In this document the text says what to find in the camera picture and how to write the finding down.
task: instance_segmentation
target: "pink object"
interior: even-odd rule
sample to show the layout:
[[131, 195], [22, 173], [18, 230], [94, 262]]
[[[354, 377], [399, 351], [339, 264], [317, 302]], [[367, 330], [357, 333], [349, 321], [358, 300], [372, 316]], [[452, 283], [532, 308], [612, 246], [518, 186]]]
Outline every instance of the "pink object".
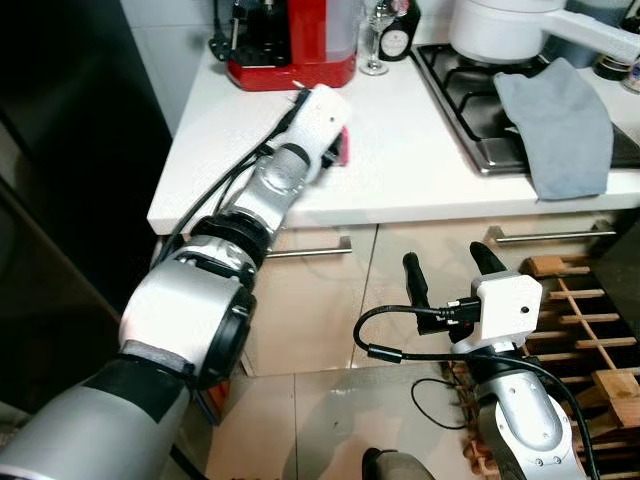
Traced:
[[349, 131], [342, 127], [342, 145], [340, 146], [340, 166], [346, 167], [349, 163]]

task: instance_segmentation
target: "gas stove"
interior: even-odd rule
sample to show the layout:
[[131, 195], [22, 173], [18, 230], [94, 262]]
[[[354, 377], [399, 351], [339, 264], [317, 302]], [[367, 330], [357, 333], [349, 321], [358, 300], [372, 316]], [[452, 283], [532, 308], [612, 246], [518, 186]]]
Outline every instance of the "gas stove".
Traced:
[[[451, 45], [420, 45], [412, 58], [438, 99], [478, 171], [483, 175], [528, 173], [527, 153], [493, 85], [498, 72], [532, 77], [546, 68], [541, 57], [518, 65], [489, 65], [469, 60]], [[640, 146], [613, 125], [612, 168], [640, 168]]]

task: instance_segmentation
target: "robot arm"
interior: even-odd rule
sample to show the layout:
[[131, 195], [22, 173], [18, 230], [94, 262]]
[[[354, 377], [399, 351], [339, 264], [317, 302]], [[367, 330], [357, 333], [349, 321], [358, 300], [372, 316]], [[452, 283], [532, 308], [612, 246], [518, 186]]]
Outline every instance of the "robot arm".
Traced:
[[118, 356], [51, 401], [3, 450], [0, 479], [159, 476], [191, 391], [226, 379], [237, 363], [257, 271], [348, 114], [331, 89], [313, 90], [247, 185], [140, 283]]
[[[484, 273], [473, 281], [471, 296], [450, 302], [448, 308], [440, 309], [442, 315], [417, 314], [418, 332], [448, 330], [453, 354], [505, 359], [467, 361], [477, 384], [478, 428], [502, 478], [584, 480], [567, 415], [547, 395], [535, 373], [506, 363], [508, 358], [519, 358], [517, 348], [536, 329], [542, 286], [528, 275], [506, 271], [483, 244], [474, 242], [471, 253]], [[417, 256], [409, 253], [403, 263], [412, 306], [430, 309]], [[360, 327], [356, 327], [356, 337]], [[405, 358], [402, 352], [379, 345], [369, 345], [367, 351], [384, 360]]]

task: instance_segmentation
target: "gray cloth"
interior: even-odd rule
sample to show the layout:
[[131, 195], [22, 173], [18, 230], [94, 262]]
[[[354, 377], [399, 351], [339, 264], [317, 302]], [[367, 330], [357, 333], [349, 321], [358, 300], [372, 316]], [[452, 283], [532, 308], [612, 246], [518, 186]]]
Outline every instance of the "gray cloth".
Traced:
[[595, 90], [564, 58], [533, 78], [498, 73], [502, 106], [518, 127], [541, 200], [607, 190], [613, 126]]

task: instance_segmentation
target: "red coffee machine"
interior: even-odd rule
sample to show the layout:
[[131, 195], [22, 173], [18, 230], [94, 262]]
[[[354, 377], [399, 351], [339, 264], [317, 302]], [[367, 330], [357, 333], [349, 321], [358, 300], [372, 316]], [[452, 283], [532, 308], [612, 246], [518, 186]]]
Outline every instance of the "red coffee machine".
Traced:
[[229, 77], [249, 91], [345, 85], [355, 73], [359, 8], [359, 0], [236, 0]]

